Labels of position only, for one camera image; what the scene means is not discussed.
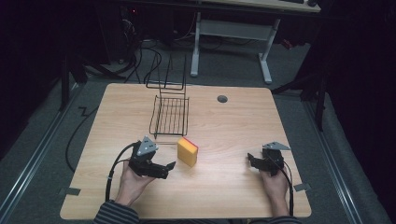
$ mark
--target orange sponge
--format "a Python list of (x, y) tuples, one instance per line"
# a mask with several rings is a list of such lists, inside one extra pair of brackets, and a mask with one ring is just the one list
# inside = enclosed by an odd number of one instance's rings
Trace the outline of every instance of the orange sponge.
[(192, 167), (197, 162), (198, 146), (187, 138), (182, 137), (177, 141), (177, 157)]

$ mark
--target dark background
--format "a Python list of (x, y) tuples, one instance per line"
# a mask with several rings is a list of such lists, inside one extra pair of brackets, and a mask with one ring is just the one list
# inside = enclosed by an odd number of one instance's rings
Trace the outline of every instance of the dark background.
[[(312, 44), (296, 78), (312, 73), (329, 75), (327, 92), (346, 138), (379, 201), (395, 221), (390, 211), (396, 200), (392, 193), (395, 186), (390, 183), (396, 168), (395, 1), (319, 3), (323, 14), (347, 16), (348, 20), (326, 23), (319, 30), (316, 23), (285, 19), (276, 40)], [(0, 8), (3, 158), (59, 79), (67, 51), (72, 49), (95, 62), (109, 63), (122, 59), (125, 43), (120, 37), (120, 26), (111, 25), (117, 24), (118, 19), (90, 5), (71, 1), (2, 1)], [(114, 10), (113, 7), (109, 11), (117, 15)], [(167, 44), (176, 37), (174, 30), (181, 34), (188, 31), (192, 19), (192, 12), (149, 7), (141, 7), (139, 12), (146, 24), (140, 27), (144, 35)], [(309, 85), (318, 83), (307, 83), (301, 88)]]

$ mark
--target round hole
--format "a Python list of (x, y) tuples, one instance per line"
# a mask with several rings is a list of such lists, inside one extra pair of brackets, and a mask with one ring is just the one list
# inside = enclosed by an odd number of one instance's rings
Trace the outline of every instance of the round hole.
[(218, 96), (218, 101), (220, 103), (226, 103), (228, 101), (228, 98), (225, 95), (220, 95), (220, 96)]

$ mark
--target person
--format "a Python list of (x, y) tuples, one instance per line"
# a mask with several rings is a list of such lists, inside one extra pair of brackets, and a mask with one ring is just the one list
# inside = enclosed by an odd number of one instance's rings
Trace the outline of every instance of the person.
[[(286, 177), (278, 171), (271, 176), (269, 172), (260, 171), (264, 190), (272, 206), (273, 218), (266, 223), (270, 224), (299, 224), (296, 217), (289, 216), (286, 203), (286, 192), (289, 188)], [(139, 216), (131, 205), (143, 193), (146, 186), (155, 178), (137, 175), (128, 165), (123, 162), (122, 175), (120, 178), (120, 189), (114, 201), (110, 200), (101, 205), (96, 214), (94, 224), (135, 224), (139, 222)]]

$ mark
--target wooden table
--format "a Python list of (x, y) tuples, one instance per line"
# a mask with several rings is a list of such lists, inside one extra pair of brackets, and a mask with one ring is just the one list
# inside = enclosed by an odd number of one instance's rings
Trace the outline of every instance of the wooden table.
[[(270, 217), (271, 207), (259, 171), (247, 153), (260, 157), (262, 144), (289, 145), (271, 92), (265, 88), (188, 86), (190, 97), (187, 138), (199, 147), (198, 162), (190, 168), (177, 158), (179, 136), (149, 134), (155, 95), (139, 84), (110, 84), (106, 88), (61, 210), (64, 219), (92, 219), (105, 201), (106, 177), (120, 151), (147, 135), (159, 146), (153, 161), (176, 161), (167, 179), (148, 185), (133, 204), (141, 218)], [(225, 95), (227, 103), (218, 102)], [(128, 158), (132, 149), (125, 152)], [(301, 184), (291, 151), (283, 151), (293, 185)], [(114, 174), (110, 198), (118, 192), (121, 165)], [(311, 208), (304, 191), (294, 193), (294, 215), (308, 217)]]

